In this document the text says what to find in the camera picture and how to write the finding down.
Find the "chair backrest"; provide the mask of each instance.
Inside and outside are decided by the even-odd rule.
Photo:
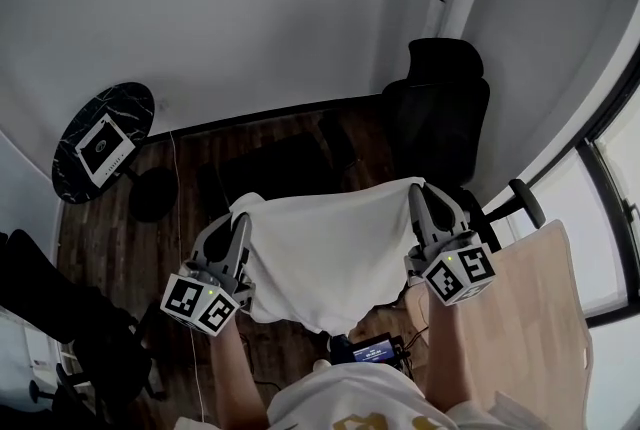
[[[82,289],[49,262],[18,229],[0,249],[0,305],[61,343],[73,340],[83,320]]]
[[[409,51],[407,79],[382,92],[396,175],[460,186],[473,176],[489,103],[482,60],[473,46],[456,39],[419,39]]]

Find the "window frame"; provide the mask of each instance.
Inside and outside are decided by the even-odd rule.
[[[611,172],[595,145],[596,140],[620,114],[639,85],[640,45],[611,92],[585,125],[560,153],[527,183],[527,186],[532,188],[571,150],[575,149],[602,202],[620,256],[627,291],[627,305],[587,317],[586,322],[589,328],[608,325],[640,314],[640,255],[632,228],[633,211],[615,185]]]

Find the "black office chair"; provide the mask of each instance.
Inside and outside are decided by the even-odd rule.
[[[489,85],[475,48],[457,39],[418,39],[409,43],[409,52],[407,78],[388,85],[380,104],[397,177],[420,176],[448,193],[493,252],[500,243],[491,222],[524,208],[534,226],[542,227],[544,213],[519,179],[509,182],[514,197],[489,215],[462,188],[473,177],[489,104]]]
[[[100,410],[94,414],[84,404],[87,396],[79,394],[73,389],[63,385],[58,385],[54,394],[45,393],[32,380],[29,383],[29,396],[33,403],[38,403],[40,398],[52,400],[51,411],[49,412],[49,422],[53,428],[64,428],[65,430],[107,430],[114,428],[104,420],[104,414]]]
[[[104,400],[114,413],[149,385],[151,356],[143,335],[159,310],[149,306],[141,322],[118,309],[97,288],[77,286],[56,270],[27,233],[14,231],[0,249],[0,305],[61,343],[73,341],[82,373],[59,377],[74,386],[91,382],[96,406]],[[130,326],[136,327],[135,333]]]

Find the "light wood panel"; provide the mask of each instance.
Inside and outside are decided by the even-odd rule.
[[[585,428],[593,353],[580,308],[569,240],[554,221],[493,256],[497,277],[460,305],[472,380],[485,409],[500,391],[552,428]],[[428,323],[424,284],[405,302]],[[428,343],[428,332],[422,335]]]

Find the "black marble tabletop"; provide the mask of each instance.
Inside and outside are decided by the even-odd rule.
[[[129,137],[135,150],[98,188],[84,170],[76,145],[105,113]],[[53,157],[51,179],[58,197],[65,202],[80,204],[102,195],[137,156],[151,129],[154,113],[151,91],[141,83],[114,85],[89,101],[67,126]]]

